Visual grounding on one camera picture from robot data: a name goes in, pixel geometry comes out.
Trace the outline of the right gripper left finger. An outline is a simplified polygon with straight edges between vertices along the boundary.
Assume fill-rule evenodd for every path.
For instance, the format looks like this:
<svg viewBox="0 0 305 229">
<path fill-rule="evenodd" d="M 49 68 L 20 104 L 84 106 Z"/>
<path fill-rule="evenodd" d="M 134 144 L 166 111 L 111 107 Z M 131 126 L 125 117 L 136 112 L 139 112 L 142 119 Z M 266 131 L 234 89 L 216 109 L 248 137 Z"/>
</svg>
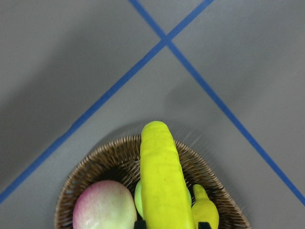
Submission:
<svg viewBox="0 0 305 229">
<path fill-rule="evenodd" d="M 134 229 L 147 229 L 145 220 L 138 220 L 134 223 Z"/>
</svg>

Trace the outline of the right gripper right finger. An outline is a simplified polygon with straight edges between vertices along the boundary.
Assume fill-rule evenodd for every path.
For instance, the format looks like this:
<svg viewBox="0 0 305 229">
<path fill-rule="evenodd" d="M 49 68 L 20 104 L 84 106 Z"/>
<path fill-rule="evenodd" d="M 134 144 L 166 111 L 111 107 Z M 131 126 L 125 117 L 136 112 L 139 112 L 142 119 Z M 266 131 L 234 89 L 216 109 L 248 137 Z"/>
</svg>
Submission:
<svg viewBox="0 0 305 229">
<path fill-rule="evenodd" d="M 210 224 L 208 222 L 199 222 L 198 229 L 210 229 Z"/>
</svg>

